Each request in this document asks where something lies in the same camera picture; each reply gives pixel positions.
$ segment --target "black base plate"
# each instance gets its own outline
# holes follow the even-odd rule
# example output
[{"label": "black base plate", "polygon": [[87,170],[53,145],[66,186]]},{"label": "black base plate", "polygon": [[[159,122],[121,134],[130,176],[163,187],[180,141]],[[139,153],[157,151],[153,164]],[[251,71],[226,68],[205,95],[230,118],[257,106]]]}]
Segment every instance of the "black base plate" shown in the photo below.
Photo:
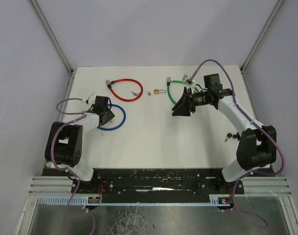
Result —
[{"label": "black base plate", "polygon": [[[102,185],[103,203],[209,202],[209,194],[231,193],[234,183],[226,183],[221,172],[222,169],[94,169],[92,180],[81,181],[78,193],[97,194]],[[235,193],[243,194],[243,187],[237,187]]]}]

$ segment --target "brass padlock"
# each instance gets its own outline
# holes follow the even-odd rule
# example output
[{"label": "brass padlock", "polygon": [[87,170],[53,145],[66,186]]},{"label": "brass padlock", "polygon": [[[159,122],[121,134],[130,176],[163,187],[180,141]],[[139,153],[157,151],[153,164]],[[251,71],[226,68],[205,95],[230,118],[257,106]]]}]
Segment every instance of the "brass padlock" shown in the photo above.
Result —
[{"label": "brass padlock", "polygon": [[166,93],[166,90],[155,89],[154,94]]}]

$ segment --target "cable connector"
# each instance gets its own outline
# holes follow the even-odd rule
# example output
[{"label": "cable connector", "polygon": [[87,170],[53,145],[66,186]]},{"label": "cable connector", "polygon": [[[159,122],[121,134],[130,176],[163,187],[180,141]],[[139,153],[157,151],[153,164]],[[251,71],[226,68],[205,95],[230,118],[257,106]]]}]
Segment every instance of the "cable connector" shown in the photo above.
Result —
[{"label": "cable connector", "polygon": [[185,74],[185,75],[183,76],[183,79],[182,79],[182,81],[183,81],[185,84],[190,85],[190,86],[191,86],[191,84],[192,84],[192,80],[193,80],[193,78],[188,77],[187,74]]},{"label": "cable connector", "polygon": [[170,77],[167,77],[166,83],[168,86],[170,85],[171,82],[172,82],[172,80],[170,80]]},{"label": "cable connector", "polygon": [[105,83],[108,86],[108,88],[111,88],[112,87],[111,82],[109,80],[106,80]]},{"label": "cable connector", "polygon": [[96,97],[96,94],[94,94],[94,93],[89,95],[89,97],[86,99],[85,103],[86,104],[94,104],[95,97]]}]

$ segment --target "key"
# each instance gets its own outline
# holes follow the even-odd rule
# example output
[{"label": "key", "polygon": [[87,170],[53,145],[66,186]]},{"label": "key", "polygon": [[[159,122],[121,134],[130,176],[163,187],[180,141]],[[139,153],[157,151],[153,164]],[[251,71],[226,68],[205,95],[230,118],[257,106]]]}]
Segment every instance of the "key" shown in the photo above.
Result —
[{"label": "key", "polygon": [[138,96],[138,94],[136,92],[131,92],[134,96]]},{"label": "key", "polygon": [[232,133],[228,133],[225,139],[225,142],[227,142],[227,140],[229,140],[232,137]]}]

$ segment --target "red cable lock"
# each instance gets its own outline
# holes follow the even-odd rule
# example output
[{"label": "red cable lock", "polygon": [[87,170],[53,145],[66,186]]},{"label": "red cable lock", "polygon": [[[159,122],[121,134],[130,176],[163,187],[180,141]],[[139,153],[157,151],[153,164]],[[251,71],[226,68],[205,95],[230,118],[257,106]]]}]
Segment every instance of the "red cable lock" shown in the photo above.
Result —
[{"label": "red cable lock", "polygon": [[[141,91],[140,91],[140,94],[139,94],[136,98],[134,98],[134,99],[124,99],[124,98],[119,97],[119,96],[113,91],[113,89],[112,89],[112,84],[114,84],[114,83],[116,83],[116,82],[126,82],[126,81],[127,81],[127,82],[135,82],[135,83],[137,83],[137,84],[140,86]],[[115,80],[115,81],[112,81],[112,82],[110,82],[109,80],[106,80],[105,82],[106,82],[106,85],[108,86],[108,88],[109,88],[109,89],[111,90],[111,92],[113,93],[113,95],[114,95],[116,98],[118,98],[118,99],[120,99],[120,100],[122,100],[122,101],[125,101],[125,102],[131,102],[131,101],[135,101],[135,100],[139,99],[140,96],[142,96],[142,93],[143,93],[143,87],[142,87],[141,83],[139,83],[138,81],[136,81],[136,80],[134,80],[134,79],[123,78],[123,79]]]}]

